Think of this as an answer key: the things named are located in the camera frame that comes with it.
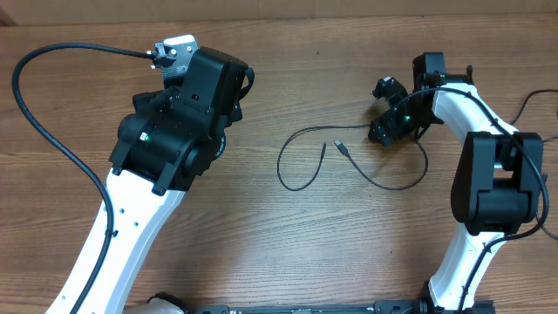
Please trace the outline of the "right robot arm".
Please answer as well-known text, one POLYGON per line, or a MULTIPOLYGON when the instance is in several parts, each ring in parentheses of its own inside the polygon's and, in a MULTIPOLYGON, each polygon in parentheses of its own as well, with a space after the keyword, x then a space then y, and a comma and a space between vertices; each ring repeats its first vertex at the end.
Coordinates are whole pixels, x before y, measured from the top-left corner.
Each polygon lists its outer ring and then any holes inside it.
POLYGON ((473 69, 450 74, 440 52, 412 62, 411 92, 394 78, 380 79, 372 95, 388 110, 370 123, 368 138, 390 146, 411 135, 418 140, 429 126, 447 126, 462 144, 451 188, 457 222, 453 238, 422 295, 412 301, 377 301, 376 313, 492 313, 493 302, 477 302, 475 292, 490 262, 507 242, 528 236, 521 225, 540 229, 548 203, 541 175, 543 141, 501 120, 481 99, 473 69))

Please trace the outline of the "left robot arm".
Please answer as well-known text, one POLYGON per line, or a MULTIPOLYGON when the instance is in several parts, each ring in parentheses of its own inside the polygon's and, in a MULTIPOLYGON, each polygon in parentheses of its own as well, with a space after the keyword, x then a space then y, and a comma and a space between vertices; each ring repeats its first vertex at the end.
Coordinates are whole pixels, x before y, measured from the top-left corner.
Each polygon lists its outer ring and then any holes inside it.
POLYGON ((243 61, 207 47, 157 54, 164 88, 133 97, 117 131, 103 201, 50 313, 121 313, 154 239, 194 179, 224 151, 254 83, 243 61))

